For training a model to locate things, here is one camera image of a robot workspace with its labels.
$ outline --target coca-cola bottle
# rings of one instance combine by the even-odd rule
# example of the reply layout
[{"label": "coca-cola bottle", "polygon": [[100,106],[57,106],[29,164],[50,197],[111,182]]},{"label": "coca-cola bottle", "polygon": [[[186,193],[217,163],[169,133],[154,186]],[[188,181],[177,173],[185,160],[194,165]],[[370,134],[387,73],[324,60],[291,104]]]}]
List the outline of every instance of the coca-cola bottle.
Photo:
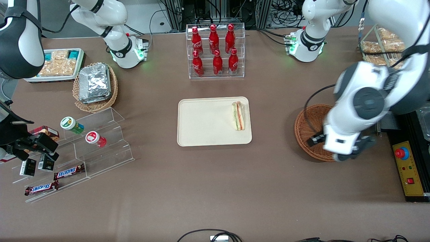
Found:
[{"label": "coca-cola bottle", "polygon": [[205,73],[203,71],[202,59],[200,59],[199,53],[197,52],[197,50],[193,51],[193,68],[199,77],[202,77],[203,74]]},{"label": "coca-cola bottle", "polygon": [[237,49],[231,49],[231,55],[228,58],[228,73],[232,76],[237,74],[237,63],[239,62],[239,58],[237,57]]},{"label": "coca-cola bottle", "polygon": [[197,50],[199,55],[203,54],[203,45],[202,45],[202,38],[199,35],[199,30],[197,29],[197,26],[192,27],[193,36],[191,38],[191,42],[193,42],[193,48],[194,50]]},{"label": "coca-cola bottle", "polygon": [[222,76],[222,59],[221,59],[221,52],[219,50],[214,51],[215,57],[214,57],[214,74],[217,77]]},{"label": "coca-cola bottle", "polygon": [[234,48],[234,41],[236,40],[236,36],[234,36],[234,25],[229,24],[227,30],[227,34],[225,35],[225,52],[230,54],[231,49]]},{"label": "coca-cola bottle", "polygon": [[211,33],[209,34],[209,47],[212,55],[215,55],[215,50],[219,50],[219,37],[216,32],[216,25],[211,25]]}]

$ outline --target red switch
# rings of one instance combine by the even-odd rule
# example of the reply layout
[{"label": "red switch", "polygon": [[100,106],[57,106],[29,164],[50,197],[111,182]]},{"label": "red switch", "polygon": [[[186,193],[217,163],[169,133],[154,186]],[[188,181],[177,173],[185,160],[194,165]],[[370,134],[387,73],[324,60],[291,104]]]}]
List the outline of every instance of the red switch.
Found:
[{"label": "red switch", "polygon": [[396,149],[394,154],[396,155],[397,158],[401,159],[401,158],[405,157],[406,152],[403,149],[399,148],[399,149]]}]

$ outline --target brown table surface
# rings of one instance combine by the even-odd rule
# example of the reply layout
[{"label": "brown table surface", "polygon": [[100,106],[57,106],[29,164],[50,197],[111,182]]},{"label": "brown table surface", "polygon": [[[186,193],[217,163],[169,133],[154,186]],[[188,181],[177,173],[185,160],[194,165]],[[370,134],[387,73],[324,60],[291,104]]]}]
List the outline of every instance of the brown table surface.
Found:
[{"label": "brown table surface", "polygon": [[[246,77],[190,81],[183,34],[154,35],[148,61],[124,70],[101,38],[44,40],[45,49],[82,48],[86,64],[110,64],[119,80],[114,108],[135,161],[33,204],[24,203],[11,168],[0,166],[0,240],[173,242],[219,228],[246,242],[309,237],[430,239],[430,205],[406,203],[386,137],[357,160],[319,163],[298,146],[293,125],[314,91],[335,83],[355,61],[356,27],[332,29],[318,59],[300,63],[256,31],[247,31]],[[14,111],[60,130],[74,105],[72,83],[20,81]],[[180,147],[178,102],[245,96],[253,140],[247,145]],[[312,103],[333,104],[332,90]],[[213,233],[184,241],[209,241]]]}]

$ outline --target green-lidded jar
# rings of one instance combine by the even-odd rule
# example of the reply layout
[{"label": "green-lidded jar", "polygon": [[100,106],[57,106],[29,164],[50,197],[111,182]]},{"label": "green-lidded jar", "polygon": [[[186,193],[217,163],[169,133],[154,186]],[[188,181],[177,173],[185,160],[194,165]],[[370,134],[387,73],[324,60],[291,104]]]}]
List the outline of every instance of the green-lidded jar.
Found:
[{"label": "green-lidded jar", "polygon": [[72,131],[75,134],[82,133],[84,129],[84,126],[76,122],[76,120],[72,117],[65,117],[63,120],[61,120],[60,125],[63,129]]}]

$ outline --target snickers bar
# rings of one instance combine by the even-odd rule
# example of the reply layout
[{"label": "snickers bar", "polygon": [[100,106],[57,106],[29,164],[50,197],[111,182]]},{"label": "snickers bar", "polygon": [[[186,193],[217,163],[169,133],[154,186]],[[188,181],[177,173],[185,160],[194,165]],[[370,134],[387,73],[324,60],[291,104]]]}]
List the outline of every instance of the snickers bar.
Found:
[{"label": "snickers bar", "polygon": [[49,190],[58,190],[58,181],[55,181],[53,183],[48,183],[41,186],[29,186],[25,189],[24,195],[33,195],[38,192],[47,192]]},{"label": "snickers bar", "polygon": [[54,173],[54,181],[64,178],[64,177],[68,177],[71,176],[73,174],[79,173],[79,172],[84,172],[85,171],[85,164],[82,163],[78,166],[75,166],[73,168],[64,170],[64,171],[60,171],[58,173]]}]

